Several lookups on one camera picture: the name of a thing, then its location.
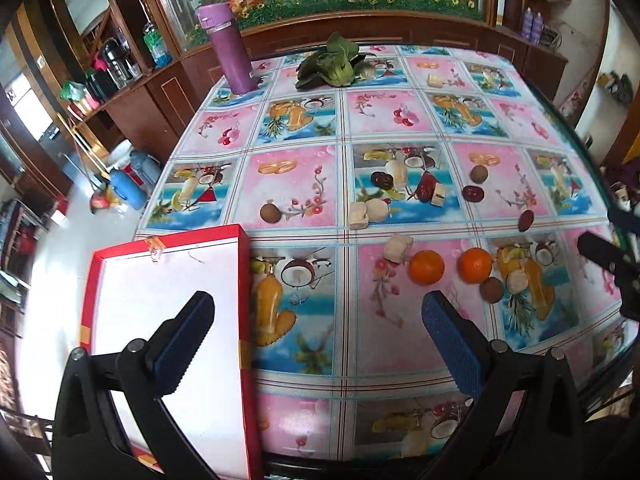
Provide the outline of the brown longan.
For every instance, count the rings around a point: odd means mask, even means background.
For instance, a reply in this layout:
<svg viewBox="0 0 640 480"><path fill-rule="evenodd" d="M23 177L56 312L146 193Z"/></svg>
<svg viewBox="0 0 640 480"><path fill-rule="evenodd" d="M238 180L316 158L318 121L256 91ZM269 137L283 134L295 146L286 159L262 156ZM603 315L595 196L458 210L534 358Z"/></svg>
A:
<svg viewBox="0 0 640 480"><path fill-rule="evenodd" d="M276 224L282 219L282 212L274 203L265 203L260 207L259 217L263 222Z"/></svg>
<svg viewBox="0 0 640 480"><path fill-rule="evenodd" d="M491 276L483 283L480 283L480 296L488 302L488 304L496 304L504 295L503 282L498 278Z"/></svg>
<svg viewBox="0 0 640 480"><path fill-rule="evenodd" d="M484 183L489 176L488 169L484 165L476 165L470 171L470 179L476 184Z"/></svg>

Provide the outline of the dark red date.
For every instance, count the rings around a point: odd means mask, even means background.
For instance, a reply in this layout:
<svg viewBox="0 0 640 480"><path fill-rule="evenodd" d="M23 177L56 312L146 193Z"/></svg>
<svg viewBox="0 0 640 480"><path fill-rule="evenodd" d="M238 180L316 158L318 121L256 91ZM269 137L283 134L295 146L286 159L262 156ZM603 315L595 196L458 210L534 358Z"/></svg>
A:
<svg viewBox="0 0 640 480"><path fill-rule="evenodd" d="M477 185L465 185L462 188L462 197L469 203L480 203L485 198L484 190Z"/></svg>
<svg viewBox="0 0 640 480"><path fill-rule="evenodd" d="M437 179L430 172L424 171L416 187L416 198L421 203L429 203L433 198L437 185Z"/></svg>
<svg viewBox="0 0 640 480"><path fill-rule="evenodd" d="M372 172L370 177L371 183L383 191L392 190L394 188L394 178L391 174L383 171Z"/></svg>
<svg viewBox="0 0 640 480"><path fill-rule="evenodd" d="M524 210L518 217L518 230L521 233L528 231L535 221L535 214L530 209Z"/></svg>

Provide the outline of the wooden cabinet partition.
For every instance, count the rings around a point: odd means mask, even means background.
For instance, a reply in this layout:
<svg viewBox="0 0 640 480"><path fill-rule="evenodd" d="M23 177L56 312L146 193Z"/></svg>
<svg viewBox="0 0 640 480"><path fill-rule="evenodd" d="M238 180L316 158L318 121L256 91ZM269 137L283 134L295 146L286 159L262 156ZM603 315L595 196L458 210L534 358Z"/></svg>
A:
<svg viewBox="0 0 640 480"><path fill-rule="evenodd" d="M111 151L121 140L168 159L179 136L222 75L209 42L184 50L160 0L107 0L102 23L119 26L134 47L142 76L88 115L68 122L85 137L96 154ZM152 21L165 39L172 62L158 68L143 41L143 27ZM554 99L567 64L547 47L534 46L511 29L460 16L413 10L347 9L287 16L242 29L248 56L262 60L318 48L332 32L363 44L424 44L498 54L510 61L524 80L548 100Z"/></svg>

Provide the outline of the green leafy vegetable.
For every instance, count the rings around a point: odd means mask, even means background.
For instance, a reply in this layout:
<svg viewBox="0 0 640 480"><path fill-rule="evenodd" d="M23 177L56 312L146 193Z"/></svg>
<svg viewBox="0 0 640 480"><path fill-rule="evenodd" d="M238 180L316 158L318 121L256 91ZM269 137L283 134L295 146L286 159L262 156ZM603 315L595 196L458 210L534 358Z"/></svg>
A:
<svg viewBox="0 0 640 480"><path fill-rule="evenodd" d="M367 53L358 44L332 32L326 45L314 51L297 67L296 90L310 90L326 84L333 88L351 86L358 70L366 65Z"/></svg>

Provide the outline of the orange fruit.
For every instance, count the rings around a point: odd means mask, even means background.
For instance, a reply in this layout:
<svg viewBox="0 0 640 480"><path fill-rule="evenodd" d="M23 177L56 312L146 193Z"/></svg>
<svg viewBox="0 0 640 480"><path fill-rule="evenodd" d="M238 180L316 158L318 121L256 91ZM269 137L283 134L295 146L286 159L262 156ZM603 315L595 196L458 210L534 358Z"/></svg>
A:
<svg viewBox="0 0 640 480"><path fill-rule="evenodd" d="M489 252L483 248L472 247L462 252L458 258L458 274L466 284L480 284L491 276L493 263Z"/></svg>
<svg viewBox="0 0 640 480"><path fill-rule="evenodd" d="M444 275L444 259L434 250L416 252L409 261L408 274L414 284L430 286L436 284Z"/></svg>

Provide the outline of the blue thermos flask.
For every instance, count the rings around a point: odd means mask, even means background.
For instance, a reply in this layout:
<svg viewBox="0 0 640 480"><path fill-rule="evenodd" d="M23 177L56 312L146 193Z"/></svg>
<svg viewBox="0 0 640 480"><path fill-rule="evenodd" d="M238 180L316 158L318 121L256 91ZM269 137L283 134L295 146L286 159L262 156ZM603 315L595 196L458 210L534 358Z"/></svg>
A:
<svg viewBox="0 0 640 480"><path fill-rule="evenodd" d="M114 193L134 210L141 210L148 197L143 188L140 188L129 174L124 170L112 169L110 171L111 186Z"/></svg>

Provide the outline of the purple thermos bottle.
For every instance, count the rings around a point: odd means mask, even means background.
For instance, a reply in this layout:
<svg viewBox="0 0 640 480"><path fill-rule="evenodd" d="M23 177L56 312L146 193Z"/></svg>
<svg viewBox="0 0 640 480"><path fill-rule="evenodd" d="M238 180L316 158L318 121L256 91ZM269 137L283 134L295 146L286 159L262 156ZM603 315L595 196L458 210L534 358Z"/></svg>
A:
<svg viewBox="0 0 640 480"><path fill-rule="evenodd" d="M253 65L228 3L200 6L198 21L213 46L231 91L242 96L255 90L258 82Z"/></svg>

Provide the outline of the beige cake piece square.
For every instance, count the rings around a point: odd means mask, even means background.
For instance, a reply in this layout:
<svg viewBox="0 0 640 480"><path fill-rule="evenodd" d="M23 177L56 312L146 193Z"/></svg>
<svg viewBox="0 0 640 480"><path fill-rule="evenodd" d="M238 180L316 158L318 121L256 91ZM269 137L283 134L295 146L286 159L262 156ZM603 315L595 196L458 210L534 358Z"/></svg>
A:
<svg viewBox="0 0 640 480"><path fill-rule="evenodd" d="M348 227L352 230L365 229L369 224L367 205L363 202L352 202L348 207Z"/></svg>

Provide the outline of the beige cake piece small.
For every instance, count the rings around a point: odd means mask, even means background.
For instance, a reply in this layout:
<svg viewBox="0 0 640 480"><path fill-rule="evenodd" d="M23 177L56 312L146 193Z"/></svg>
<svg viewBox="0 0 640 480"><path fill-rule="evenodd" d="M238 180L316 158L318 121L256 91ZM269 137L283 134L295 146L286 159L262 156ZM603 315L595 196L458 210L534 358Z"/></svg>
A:
<svg viewBox="0 0 640 480"><path fill-rule="evenodd" d="M434 192L431 198L431 204L435 207L444 206L446 195L447 195L446 186L437 182L434 187Z"/></svg>

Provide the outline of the red white tray box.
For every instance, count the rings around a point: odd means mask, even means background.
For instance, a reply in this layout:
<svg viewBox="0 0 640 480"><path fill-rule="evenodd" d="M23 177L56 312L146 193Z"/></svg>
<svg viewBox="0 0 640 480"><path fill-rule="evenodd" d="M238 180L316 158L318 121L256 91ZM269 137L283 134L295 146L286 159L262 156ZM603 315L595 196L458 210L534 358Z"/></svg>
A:
<svg viewBox="0 0 640 480"><path fill-rule="evenodd" d="M92 256L80 344L106 357L125 440L166 479L262 478L248 260L237 224Z"/></svg>

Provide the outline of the beige cake piece round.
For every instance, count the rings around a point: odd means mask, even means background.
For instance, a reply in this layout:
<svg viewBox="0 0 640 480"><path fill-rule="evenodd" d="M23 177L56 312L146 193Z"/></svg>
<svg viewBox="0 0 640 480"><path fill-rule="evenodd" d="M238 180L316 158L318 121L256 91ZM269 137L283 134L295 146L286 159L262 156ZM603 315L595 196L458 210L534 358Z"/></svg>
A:
<svg viewBox="0 0 640 480"><path fill-rule="evenodd" d="M390 215L390 206L382 198L371 198L365 203L367 209L367 216L370 222L381 223L384 222Z"/></svg>

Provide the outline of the colourful fruit print tablecloth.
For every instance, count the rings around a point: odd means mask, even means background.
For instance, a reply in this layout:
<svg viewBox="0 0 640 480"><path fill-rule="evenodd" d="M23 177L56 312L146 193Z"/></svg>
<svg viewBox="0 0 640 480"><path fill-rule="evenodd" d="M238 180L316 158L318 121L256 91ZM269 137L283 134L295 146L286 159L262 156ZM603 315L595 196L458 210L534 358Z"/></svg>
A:
<svg viewBox="0 0 640 480"><path fill-rule="evenodd" d="M516 351L561 349L584 386L639 336L620 315L608 272L579 255L586 231L616 237L588 160L515 66L498 54L435 46L367 46L346 88L296 90L303 55L255 64L244 96L210 89L169 156L138 226L141 236L235 223L252 240L258 428L267 452L317 460L401 458L438 450L462 419L458 393L421 320L442 292L487 338ZM488 179L470 171L484 165ZM394 188L370 180L383 171ZM444 206L416 198L424 171ZM480 186L480 203L462 197ZM382 198L390 215L348 227L352 202ZM276 224L260 207L274 203ZM518 217L530 209L532 227ZM383 257L413 238L403 264ZM491 254L496 304L460 278L469 248ZM410 280L411 257L434 250L434 285ZM522 269L524 292L506 277Z"/></svg>

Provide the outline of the black kettle on cabinet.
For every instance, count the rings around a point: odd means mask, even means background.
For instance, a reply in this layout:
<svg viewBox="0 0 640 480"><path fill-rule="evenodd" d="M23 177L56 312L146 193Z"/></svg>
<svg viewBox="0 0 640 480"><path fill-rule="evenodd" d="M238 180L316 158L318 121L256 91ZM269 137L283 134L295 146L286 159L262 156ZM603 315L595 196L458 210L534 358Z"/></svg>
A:
<svg viewBox="0 0 640 480"><path fill-rule="evenodd" d="M124 51L114 38L107 38L100 47L100 55L107 65L107 71L114 79L116 87L119 89L128 86L131 79L130 73L124 61Z"/></svg>

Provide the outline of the clear bottle green label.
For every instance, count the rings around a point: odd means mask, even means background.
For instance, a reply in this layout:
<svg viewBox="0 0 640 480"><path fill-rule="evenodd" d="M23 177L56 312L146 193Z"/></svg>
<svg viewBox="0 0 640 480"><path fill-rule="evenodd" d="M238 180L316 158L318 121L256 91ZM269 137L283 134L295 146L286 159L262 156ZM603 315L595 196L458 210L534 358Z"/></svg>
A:
<svg viewBox="0 0 640 480"><path fill-rule="evenodd" d="M172 56L157 24L148 21L144 25L143 41L148 47L152 59L158 68L165 67L172 62Z"/></svg>

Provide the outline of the grey-blue thermos flask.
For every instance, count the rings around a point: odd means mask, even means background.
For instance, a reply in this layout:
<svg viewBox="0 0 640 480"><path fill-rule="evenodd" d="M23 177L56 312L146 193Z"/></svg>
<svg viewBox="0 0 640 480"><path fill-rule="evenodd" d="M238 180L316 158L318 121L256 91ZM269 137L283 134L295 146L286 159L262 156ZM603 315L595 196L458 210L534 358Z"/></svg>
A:
<svg viewBox="0 0 640 480"><path fill-rule="evenodd" d="M160 180L162 168L160 163L148 153L132 150L130 152L130 164L136 175L152 190Z"/></svg>

